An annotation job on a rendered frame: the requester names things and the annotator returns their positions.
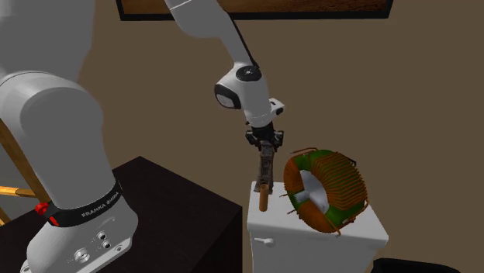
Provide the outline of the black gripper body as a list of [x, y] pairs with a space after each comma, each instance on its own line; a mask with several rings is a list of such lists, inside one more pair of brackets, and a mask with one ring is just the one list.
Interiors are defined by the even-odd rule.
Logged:
[[250, 145], [255, 146], [259, 151], [262, 150], [262, 142], [266, 141], [271, 144], [275, 151], [283, 145], [284, 131], [274, 130], [272, 128], [253, 128], [247, 130], [245, 137]]

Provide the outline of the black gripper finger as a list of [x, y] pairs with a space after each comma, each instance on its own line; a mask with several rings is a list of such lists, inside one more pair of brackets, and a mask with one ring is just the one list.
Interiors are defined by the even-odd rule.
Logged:
[[273, 160], [275, 149], [268, 141], [260, 142], [260, 164], [258, 178], [255, 184], [255, 191], [260, 192], [261, 185], [267, 185], [269, 192], [273, 189]]

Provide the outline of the brown cylindrical stick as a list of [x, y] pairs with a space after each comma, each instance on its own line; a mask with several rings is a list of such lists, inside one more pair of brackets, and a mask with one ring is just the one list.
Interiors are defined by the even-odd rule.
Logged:
[[261, 212], [266, 212], [268, 209], [268, 196], [270, 188], [268, 184], [259, 185], [259, 210]]

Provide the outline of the white toilet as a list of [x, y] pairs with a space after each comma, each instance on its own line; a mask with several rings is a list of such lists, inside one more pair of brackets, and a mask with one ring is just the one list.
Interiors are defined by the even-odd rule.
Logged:
[[321, 233], [292, 211], [281, 182], [274, 183], [268, 210], [259, 210], [259, 194], [249, 190], [247, 229], [253, 273], [364, 273], [389, 240], [372, 207], [341, 234]]

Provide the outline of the dark robot stand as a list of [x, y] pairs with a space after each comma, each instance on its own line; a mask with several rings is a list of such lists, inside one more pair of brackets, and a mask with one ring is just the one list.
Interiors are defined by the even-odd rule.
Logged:
[[241, 206], [143, 157], [113, 174], [122, 197], [84, 225], [0, 226], [0, 273], [243, 273]]

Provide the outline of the wooden rack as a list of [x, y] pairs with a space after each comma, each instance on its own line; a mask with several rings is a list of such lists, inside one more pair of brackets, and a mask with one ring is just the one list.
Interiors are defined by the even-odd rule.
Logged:
[[38, 199], [40, 202], [50, 202], [49, 195], [26, 159], [25, 154], [9, 131], [9, 128], [1, 119], [0, 144], [29, 186], [28, 188], [16, 188], [0, 185], [0, 195], [33, 198]]

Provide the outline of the black-framed brown wall picture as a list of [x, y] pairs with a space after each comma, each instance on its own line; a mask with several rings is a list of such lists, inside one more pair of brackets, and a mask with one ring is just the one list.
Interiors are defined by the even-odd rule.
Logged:
[[[235, 20], [387, 19], [394, 0], [217, 0]], [[164, 0], [116, 0], [122, 21], [173, 17]]]

